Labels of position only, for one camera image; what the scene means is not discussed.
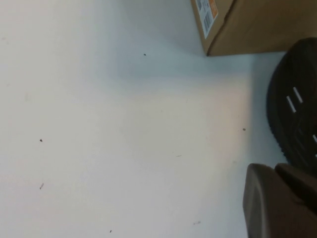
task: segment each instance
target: black shoe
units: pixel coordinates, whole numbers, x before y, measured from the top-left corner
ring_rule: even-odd
[[[292,165],[317,176],[317,38],[298,41],[268,88],[271,130]]]

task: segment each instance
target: shoe sole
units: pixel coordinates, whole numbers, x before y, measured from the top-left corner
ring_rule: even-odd
[[[300,169],[303,169],[307,172],[311,172],[311,168],[305,164],[301,159],[299,159],[296,152],[292,149],[291,143],[289,142],[288,137],[286,136],[282,123],[278,118],[278,110],[276,105],[276,74],[285,64],[285,57],[282,59],[277,69],[275,70],[272,80],[268,87],[267,97],[266,97],[266,116],[268,120],[269,127],[272,134],[274,135],[279,147],[281,148],[284,156],[287,161]]]

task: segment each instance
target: cardboard box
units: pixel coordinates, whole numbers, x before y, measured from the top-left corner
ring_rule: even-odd
[[[317,0],[191,0],[206,55],[285,51],[317,37]]]

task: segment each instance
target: barcode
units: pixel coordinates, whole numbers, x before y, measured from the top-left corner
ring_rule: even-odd
[[[206,14],[206,17],[204,19],[204,27],[205,27],[205,33],[206,35],[209,33],[209,28],[211,26],[211,12],[208,11]]]
[[[197,6],[198,10],[200,11],[202,9],[202,0],[197,0]]]

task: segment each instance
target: orange label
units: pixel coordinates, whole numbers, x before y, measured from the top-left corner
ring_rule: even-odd
[[[216,3],[214,0],[209,0],[209,4],[210,4],[212,16],[215,19],[216,16],[218,15],[218,9],[217,9]]]

